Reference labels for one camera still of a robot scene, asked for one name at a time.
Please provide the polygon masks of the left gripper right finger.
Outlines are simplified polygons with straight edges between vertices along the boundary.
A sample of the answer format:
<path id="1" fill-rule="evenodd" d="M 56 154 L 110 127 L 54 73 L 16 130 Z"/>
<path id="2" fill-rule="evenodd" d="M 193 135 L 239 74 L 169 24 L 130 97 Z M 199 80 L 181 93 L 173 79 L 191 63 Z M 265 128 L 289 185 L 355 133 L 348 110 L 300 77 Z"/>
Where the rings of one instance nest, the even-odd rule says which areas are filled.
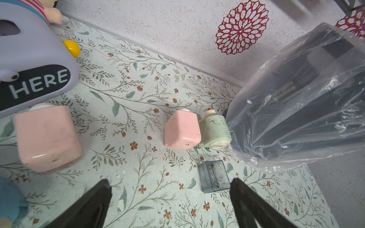
<path id="1" fill-rule="evenodd" d="M 231 182 L 230 197 L 240 228 L 296 227 L 239 178 Z"/>

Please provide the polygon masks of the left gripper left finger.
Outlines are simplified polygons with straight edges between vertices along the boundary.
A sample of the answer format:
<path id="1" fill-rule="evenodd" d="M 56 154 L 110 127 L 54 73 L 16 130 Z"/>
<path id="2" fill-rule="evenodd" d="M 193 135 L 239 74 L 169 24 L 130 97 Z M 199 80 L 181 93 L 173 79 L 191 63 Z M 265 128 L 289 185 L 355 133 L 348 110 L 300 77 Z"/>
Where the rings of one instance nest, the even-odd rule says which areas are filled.
<path id="1" fill-rule="evenodd" d="M 46 227 L 101 228 L 111 198 L 112 187 L 107 179 L 102 179 Z"/>

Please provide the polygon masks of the grey sharpener shavings tray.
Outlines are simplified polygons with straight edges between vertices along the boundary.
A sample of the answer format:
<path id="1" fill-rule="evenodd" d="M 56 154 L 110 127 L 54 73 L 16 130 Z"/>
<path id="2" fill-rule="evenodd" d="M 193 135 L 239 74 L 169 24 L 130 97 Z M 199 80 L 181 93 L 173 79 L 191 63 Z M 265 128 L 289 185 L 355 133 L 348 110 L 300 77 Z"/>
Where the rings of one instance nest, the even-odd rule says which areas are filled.
<path id="1" fill-rule="evenodd" d="M 230 189 L 230 181 L 222 160 L 205 161 L 198 165 L 203 193 L 220 192 Z"/>

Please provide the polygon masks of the pink pencil sharpener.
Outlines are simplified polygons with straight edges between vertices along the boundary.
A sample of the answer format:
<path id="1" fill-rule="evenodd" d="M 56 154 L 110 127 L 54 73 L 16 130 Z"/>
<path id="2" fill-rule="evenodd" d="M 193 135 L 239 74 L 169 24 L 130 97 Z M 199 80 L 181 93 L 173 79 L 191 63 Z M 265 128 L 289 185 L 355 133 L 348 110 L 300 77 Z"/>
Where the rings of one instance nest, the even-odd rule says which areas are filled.
<path id="1" fill-rule="evenodd" d="M 190 150 L 201 142 L 197 114 L 183 108 L 177 110 L 164 126 L 164 145 Z"/>
<path id="2" fill-rule="evenodd" d="M 14 117 L 20 161 L 36 173 L 57 169 L 82 154 L 68 106 L 41 103 Z"/>

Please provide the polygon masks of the green pencil sharpener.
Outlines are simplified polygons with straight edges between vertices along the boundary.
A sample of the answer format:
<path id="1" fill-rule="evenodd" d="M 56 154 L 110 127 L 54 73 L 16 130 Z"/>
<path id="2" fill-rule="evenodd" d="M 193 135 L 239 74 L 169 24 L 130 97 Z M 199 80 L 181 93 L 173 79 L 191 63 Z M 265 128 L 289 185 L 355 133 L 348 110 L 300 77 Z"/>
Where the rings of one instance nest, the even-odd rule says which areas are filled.
<path id="1" fill-rule="evenodd" d="M 198 123 L 201 132 L 200 148 L 220 149 L 231 143 L 232 137 L 226 120 L 215 110 L 208 109 Z"/>

